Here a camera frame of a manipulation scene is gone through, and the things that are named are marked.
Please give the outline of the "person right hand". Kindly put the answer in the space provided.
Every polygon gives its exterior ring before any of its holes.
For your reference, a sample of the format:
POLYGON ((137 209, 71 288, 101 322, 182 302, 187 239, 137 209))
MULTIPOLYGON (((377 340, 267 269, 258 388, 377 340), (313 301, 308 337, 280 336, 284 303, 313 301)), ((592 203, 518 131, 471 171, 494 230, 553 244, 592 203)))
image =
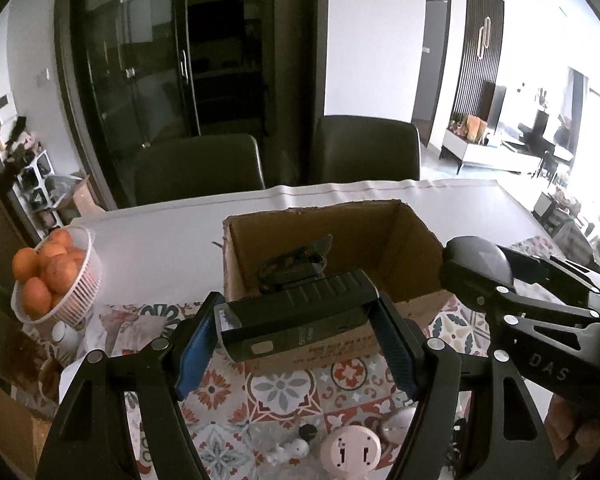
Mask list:
POLYGON ((575 405, 557 394, 550 399, 544 426, 556 460, 568 452, 571 442, 577 443, 584 464, 600 449, 600 419, 585 419, 575 405))

